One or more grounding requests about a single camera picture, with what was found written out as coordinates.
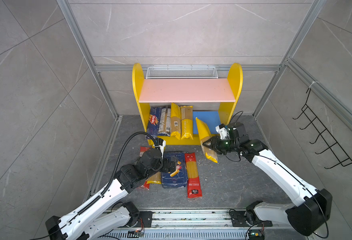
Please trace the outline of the clear spaghetti bag white label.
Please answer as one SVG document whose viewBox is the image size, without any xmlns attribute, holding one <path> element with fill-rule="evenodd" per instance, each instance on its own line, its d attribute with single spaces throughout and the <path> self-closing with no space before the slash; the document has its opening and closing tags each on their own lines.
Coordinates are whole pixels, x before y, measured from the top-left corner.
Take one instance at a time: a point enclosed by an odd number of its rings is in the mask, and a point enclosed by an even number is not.
<svg viewBox="0 0 352 240">
<path fill-rule="evenodd" d="M 169 137 L 170 130 L 170 106 L 165 106 L 161 109 L 158 135 Z"/>
</svg>

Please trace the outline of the yellow Pastatime spaghetti bag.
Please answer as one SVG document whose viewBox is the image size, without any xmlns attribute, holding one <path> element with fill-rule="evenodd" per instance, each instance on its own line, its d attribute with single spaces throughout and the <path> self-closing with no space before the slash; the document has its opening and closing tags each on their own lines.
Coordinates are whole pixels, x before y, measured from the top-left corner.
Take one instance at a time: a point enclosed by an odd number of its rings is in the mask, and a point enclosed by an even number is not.
<svg viewBox="0 0 352 240">
<path fill-rule="evenodd" d="M 182 106 L 182 136 L 181 139 L 193 139 L 193 106 Z"/>
</svg>

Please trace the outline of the blue Barilla spaghetti box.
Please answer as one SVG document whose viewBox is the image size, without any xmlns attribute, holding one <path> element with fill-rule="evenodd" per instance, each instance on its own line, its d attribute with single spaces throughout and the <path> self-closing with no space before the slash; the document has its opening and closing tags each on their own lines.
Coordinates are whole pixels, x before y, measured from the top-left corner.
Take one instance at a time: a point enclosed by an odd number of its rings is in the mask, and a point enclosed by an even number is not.
<svg viewBox="0 0 352 240">
<path fill-rule="evenodd" d="M 148 117 L 147 133 L 153 138 L 157 138 L 161 111 L 163 107 L 151 107 Z"/>
</svg>

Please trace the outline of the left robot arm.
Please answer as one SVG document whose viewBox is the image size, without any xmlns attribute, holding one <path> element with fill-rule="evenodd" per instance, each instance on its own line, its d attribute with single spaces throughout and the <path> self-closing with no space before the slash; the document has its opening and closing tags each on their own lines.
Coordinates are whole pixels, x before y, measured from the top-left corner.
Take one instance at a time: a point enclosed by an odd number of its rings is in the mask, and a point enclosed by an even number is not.
<svg viewBox="0 0 352 240">
<path fill-rule="evenodd" d="M 107 234 L 110 230 L 123 226 L 134 226 L 139 219 L 139 210 L 132 203 L 124 203 L 109 214 L 104 212 L 118 203 L 156 173 L 173 173 L 176 163 L 163 157 L 166 141 L 151 137 L 153 146 L 133 164 L 119 166 L 128 143 L 138 135 L 150 135 L 146 132 L 133 133 L 124 143 L 107 184 L 81 206 L 70 213 L 58 217 L 52 216 L 46 221 L 50 240 L 93 240 Z"/>
</svg>

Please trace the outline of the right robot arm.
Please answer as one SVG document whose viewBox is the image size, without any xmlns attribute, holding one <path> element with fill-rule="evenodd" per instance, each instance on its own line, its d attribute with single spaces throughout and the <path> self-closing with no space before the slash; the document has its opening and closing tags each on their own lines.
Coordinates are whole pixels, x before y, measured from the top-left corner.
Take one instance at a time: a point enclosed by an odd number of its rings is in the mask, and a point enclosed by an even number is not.
<svg viewBox="0 0 352 240">
<path fill-rule="evenodd" d="M 260 140 L 251 140 L 242 123 L 216 126 L 212 135 L 208 125 L 196 119 L 203 148 L 219 155 L 237 153 L 266 173 L 290 198 L 289 204 L 269 204 L 256 201 L 246 208 L 248 225 L 265 221 L 289 224 L 303 236 L 310 236 L 330 219 L 332 195 L 318 190 L 285 166 Z"/>
</svg>

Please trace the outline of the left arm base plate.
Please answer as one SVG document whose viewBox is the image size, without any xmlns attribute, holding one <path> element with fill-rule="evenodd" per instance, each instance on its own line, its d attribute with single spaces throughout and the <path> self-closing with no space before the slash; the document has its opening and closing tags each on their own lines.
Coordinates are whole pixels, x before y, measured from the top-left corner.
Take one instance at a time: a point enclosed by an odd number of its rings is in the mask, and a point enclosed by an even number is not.
<svg viewBox="0 0 352 240">
<path fill-rule="evenodd" d="M 153 219 L 153 212 L 151 212 L 151 211 L 139 212 L 138 217 L 134 217 L 133 219 L 128 221 L 128 224 L 121 226 L 121 227 L 141 228 L 141 225 L 143 225 L 144 228 L 150 228 L 151 224 L 152 224 L 152 219 Z"/>
</svg>

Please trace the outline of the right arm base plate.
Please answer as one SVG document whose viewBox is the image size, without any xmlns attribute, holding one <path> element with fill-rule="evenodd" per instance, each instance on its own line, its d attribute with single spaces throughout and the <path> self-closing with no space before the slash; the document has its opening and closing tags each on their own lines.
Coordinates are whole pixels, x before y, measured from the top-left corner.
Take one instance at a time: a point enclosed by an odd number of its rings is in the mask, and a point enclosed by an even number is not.
<svg viewBox="0 0 352 240">
<path fill-rule="evenodd" d="M 259 220 L 251 211 L 246 210 L 229 210 L 229 215 L 232 221 L 233 227 L 272 227 L 271 221 Z"/>
</svg>

